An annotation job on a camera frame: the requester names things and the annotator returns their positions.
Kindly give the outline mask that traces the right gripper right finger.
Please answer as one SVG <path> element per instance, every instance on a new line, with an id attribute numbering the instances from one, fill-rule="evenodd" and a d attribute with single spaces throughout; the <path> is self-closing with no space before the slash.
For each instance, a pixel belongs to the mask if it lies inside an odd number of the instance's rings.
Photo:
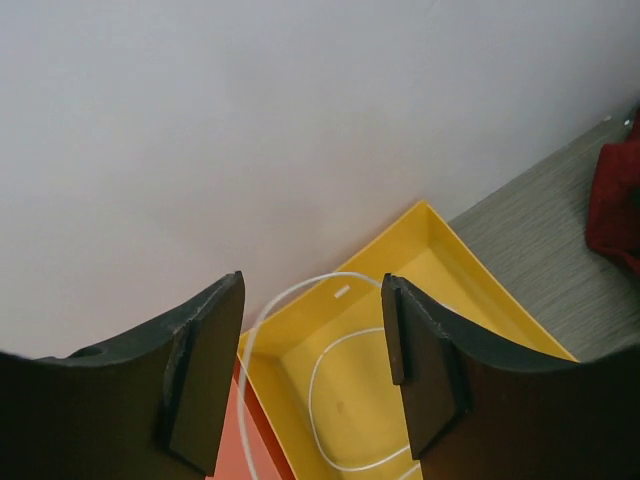
<path id="1" fill-rule="evenodd" d="M 381 289 L 392 380 L 427 479 L 635 479 L 639 349 L 586 363 L 508 340 L 408 280 Z"/>

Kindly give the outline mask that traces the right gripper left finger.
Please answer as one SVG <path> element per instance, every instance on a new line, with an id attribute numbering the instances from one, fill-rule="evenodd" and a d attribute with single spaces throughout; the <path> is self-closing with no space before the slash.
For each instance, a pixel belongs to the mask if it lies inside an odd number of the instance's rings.
<path id="1" fill-rule="evenodd" d="M 245 283 L 66 358 L 1 356 L 5 479 L 202 479 L 214 473 Z"/>

